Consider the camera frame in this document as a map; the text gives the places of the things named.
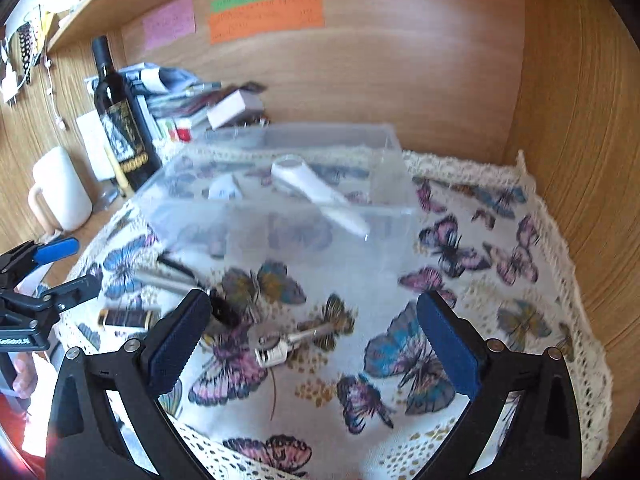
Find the person right hand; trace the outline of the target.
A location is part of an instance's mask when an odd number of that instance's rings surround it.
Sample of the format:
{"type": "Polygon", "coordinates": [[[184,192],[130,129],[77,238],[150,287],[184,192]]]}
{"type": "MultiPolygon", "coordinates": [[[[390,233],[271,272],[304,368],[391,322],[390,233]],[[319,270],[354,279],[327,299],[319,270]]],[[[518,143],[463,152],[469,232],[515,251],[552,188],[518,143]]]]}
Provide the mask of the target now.
{"type": "Polygon", "coordinates": [[[34,358],[30,353],[17,353],[13,359],[16,370],[12,388],[21,399],[28,399],[35,391],[38,382],[34,358]]]}

